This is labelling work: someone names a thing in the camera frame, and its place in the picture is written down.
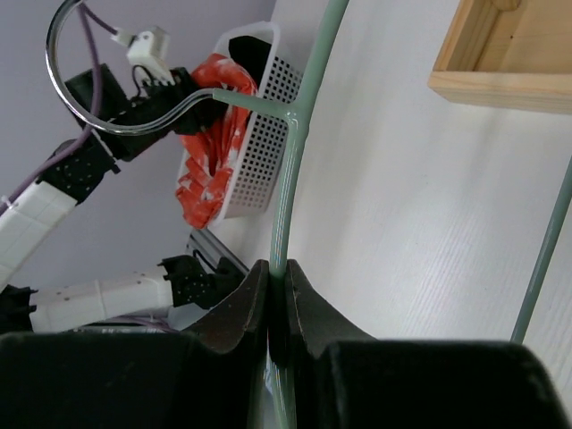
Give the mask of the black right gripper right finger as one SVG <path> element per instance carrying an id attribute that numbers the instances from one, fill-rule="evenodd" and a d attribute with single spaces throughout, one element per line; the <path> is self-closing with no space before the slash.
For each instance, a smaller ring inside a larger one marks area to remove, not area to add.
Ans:
<path id="1" fill-rule="evenodd" d="M 285 277 L 300 428 L 568 428 L 540 360 L 506 341 L 377 340 Z"/>

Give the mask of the red white trousers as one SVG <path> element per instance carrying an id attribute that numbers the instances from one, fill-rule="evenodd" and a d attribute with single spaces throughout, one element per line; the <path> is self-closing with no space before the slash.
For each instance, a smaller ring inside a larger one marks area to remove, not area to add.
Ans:
<path id="1" fill-rule="evenodd" d="M 257 84 L 249 73 L 220 54 L 209 55 L 191 78 L 201 88 L 223 88 L 247 96 L 257 93 Z M 220 212 L 248 127 L 248 109 L 223 107 L 223 116 L 212 125 L 181 137 L 188 158 L 175 197 L 184 220 L 197 229 L 207 227 Z"/>

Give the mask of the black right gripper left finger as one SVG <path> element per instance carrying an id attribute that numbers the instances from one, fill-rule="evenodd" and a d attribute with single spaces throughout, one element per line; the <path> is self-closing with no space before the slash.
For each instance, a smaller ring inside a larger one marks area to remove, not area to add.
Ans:
<path id="1" fill-rule="evenodd" d="M 8 333 L 4 428 L 259 428 L 269 264 L 179 333 Z"/>

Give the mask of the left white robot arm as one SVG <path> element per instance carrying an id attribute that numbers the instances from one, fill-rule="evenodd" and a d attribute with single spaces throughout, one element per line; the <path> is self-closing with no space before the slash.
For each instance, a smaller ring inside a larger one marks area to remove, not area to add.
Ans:
<path id="1" fill-rule="evenodd" d="M 218 305 L 243 275 L 229 259 L 210 265 L 182 242 L 221 199 L 214 187 L 177 185 L 181 155 L 198 142 L 194 115 L 140 136 L 136 124 L 199 92 L 183 69 L 169 85 L 127 97 L 96 63 L 65 84 L 86 123 L 1 199 L 1 330 L 67 332 L 171 307 Z"/>

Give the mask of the pale green hanger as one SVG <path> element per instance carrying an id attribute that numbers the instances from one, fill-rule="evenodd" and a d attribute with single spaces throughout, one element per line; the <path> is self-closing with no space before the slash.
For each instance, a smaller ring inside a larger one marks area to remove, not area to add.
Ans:
<path id="1" fill-rule="evenodd" d="M 290 341 L 285 298 L 285 277 L 288 263 L 292 261 L 292 259 L 287 257 L 291 215 L 299 168 L 309 131 L 309 122 L 324 78 L 332 46 L 347 8 L 346 3 L 343 1 L 331 1 L 327 5 L 313 49 L 307 61 L 307 68 L 298 96 L 293 102 L 284 104 L 220 88 L 207 88 L 191 94 L 173 108 L 171 112 L 161 118 L 147 124 L 133 126 L 119 126 L 99 120 L 72 97 L 60 76 L 57 58 L 59 37 L 63 25 L 77 7 L 77 2 L 66 1 L 55 12 L 46 36 L 46 66 L 58 96 L 87 125 L 103 132 L 118 135 L 137 136 L 139 134 L 148 134 L 167 127 L 199 101 L 207 98 L 212 98 L 228 105 L 244 107 L 260 114 L 275 116 L 287 123 L 289 130 L 280 171 L 279 197 L 273 219 L 271 254 L 267 260 L 264 260 L 269 264 L 265 315 L 268 324 L 270 354 L 274 361 L 273 392 L 276 400 L 275 409 L 283 427 L 300 428 L 296 423 L 294 372 L 288 351 Z"/>

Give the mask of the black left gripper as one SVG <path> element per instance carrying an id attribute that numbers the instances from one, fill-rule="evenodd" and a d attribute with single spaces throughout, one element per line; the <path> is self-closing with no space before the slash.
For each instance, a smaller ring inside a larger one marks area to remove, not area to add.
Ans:
<path id="1" fill-rule="evenodd" d="M 132 107 L 127 111 L 128 125 L 152 122 L 167 114 L 186 97 L 200 90 L 200 86 L 185 68 L 171 69 L 171 73 L 174 77 L 173 85 L 142 84 L 146 95 L 138 99 L 134 97 L 131 100 Z M 197 134 L 202 130 L 210 129 L 218 120 L 221 120 L 227 109 L 227 104 L 208 98 L 199 101 L 166 129 L 176 134 Z"/>

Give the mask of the black trousers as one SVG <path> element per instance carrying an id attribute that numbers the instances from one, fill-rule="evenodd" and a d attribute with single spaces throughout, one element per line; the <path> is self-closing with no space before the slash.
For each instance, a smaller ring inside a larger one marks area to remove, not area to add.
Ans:
<path id="1" fill-rule="evenodd" d="M 245 35 L 231 38 L 229 40 L 229 53 L 231 57 L 238 61 L 240 58 L 266 58 L 272 45 L 263 39 Z"/>

